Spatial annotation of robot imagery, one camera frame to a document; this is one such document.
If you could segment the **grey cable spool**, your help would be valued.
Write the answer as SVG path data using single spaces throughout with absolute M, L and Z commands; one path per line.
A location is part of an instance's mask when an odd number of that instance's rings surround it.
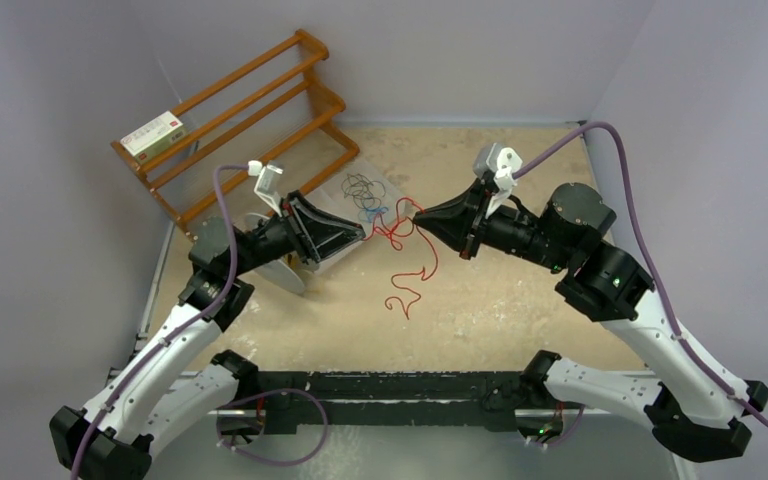
M 260 213 L 249 212 L 245 214 L 243 221 L 247 229 L 254 229 L 261 223 L 266 223 L 267 216 Z M 290 265 L 290 259 L 295 253 L 297 253 L 295 249 L 291 248 L 278 259 L 264 264 L 253 271 L 263 279 L 283 290 L 296 295 L 302 295 L 306 291 L 306 284 L 295 270 L 295 267 Z

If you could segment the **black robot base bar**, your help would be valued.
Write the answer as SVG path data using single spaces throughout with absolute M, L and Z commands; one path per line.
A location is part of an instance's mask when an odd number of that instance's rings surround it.
M 266 371 L 225 350 L 211 365 L 227 367 L 241 416 L 220 420 L 225 435 L 244 421 L 267 435 L 301 426 L 482 427 L 490 432 L 534 434 L 540 417 L 575 408 L 560 402 L 519 371 Z

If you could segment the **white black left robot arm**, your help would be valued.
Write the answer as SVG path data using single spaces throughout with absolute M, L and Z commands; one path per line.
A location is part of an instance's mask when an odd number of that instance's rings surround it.
M 252 405 L 258 368 L 226 351 L 194 378 L 184 369 L 242 313 L 254 287 L 241 275 L 294 253 L 318 263 L 358 243 L 363 227 L 320 210 L 293 191 L 248 231 L 222 215 L 200 227 L 189 252 L 193 273 L 160 329 L 80 408 L 49 423 L 56 455 L 73 479 L 142 479 L 157 457 L 209 411 Z

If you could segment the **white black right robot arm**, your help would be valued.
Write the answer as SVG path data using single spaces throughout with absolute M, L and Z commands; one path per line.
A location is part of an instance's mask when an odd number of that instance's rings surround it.
M 721 369 L 705 350 L 686 352 L 692 336 L 670 324 L 650 274 L 605 240 L 616 215 L 596 190 L 564 183 L 540 214 L 520 202 L 497 209 L 490 203 L 488 186 L 477 180 L 413 222 L 463 259 L 487 246 L 547 268 L 559 276 L 555 289 L 564 301 L 621 339 L 651 372 L 626 376 L 541 350 L 521 376 L 529 404 L 544 407 L 555 399 L 610 412 L 696 463 L 743 455 L 751 439 L 743 417 L 766 405 L 768 388 Z M 714 370 L 718 380 L 710 377 Z

